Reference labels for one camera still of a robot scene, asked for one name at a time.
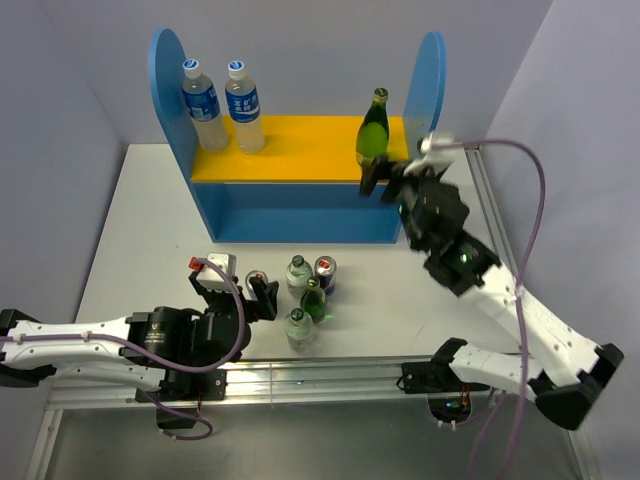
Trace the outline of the energy drink can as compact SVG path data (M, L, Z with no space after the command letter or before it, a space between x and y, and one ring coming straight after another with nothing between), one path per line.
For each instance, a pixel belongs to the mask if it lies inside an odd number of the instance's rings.
M331 256L320 256L314 263L314 272L319 279L320 286L327 296L335 291L337 262Z
M261 270L251 270L245 276L246 293L250 300L257 300L255 286L257 284L266 286L269 283L268 276Z

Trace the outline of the green glass bottle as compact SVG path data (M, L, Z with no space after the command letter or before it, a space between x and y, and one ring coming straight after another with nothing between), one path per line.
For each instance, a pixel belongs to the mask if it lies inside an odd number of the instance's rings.
M378 155L387 153L390 138L387 100L388 91L385 88L374 90L371 105L356 138L356 161L360 166L370 164Z
M300 299L300 308L310 315L315 324L324 321L327 310L326 294L318 277L308 278L305 291Z

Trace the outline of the clear glass bottle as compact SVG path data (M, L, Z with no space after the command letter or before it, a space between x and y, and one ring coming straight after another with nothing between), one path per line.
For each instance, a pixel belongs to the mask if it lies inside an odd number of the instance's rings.
M302 255L294 255L286 268L286 284L294 298L300 298L307 288L307 281L313 276L310 263Z
M294 350L308 347L314 340L314 323L311 316L301 308L294 308L287 315L285 334Z

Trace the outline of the clear glass bottle front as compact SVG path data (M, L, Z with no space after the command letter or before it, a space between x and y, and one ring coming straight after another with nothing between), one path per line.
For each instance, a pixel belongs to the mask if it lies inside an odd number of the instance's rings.
M294 308L287 315L285 334L294 350L308 347L314 340L314 323L311 316L301 308Z

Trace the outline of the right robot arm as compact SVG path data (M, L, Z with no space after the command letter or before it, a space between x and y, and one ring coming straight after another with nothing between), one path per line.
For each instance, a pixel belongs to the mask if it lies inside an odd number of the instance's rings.
M427 255L425 270L518 340L521 352L500 354L451 338L429 361L403 365L403 391L470 387L523 393L546 419L577 430L622 363L622 351L584 337L518 289L498 255L465 230L469 208L458 187L431 169L407 174L406 166L377 157L362 171L361 195L371 195L379 182L386 182L381 200L397 206L409 247Z

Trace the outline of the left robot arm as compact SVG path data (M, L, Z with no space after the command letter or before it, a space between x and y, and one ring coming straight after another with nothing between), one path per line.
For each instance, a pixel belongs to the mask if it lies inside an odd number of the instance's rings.
M45 324L16 309L1 313L1 384L34 388L74 378L131 386L160 400L189 400L206 377L237 362L251 340L250 325L277 315L279 284L262 274L250 279L247 299L231 282L205 287L189 281L206 303L202 311L157 307L90 324Z

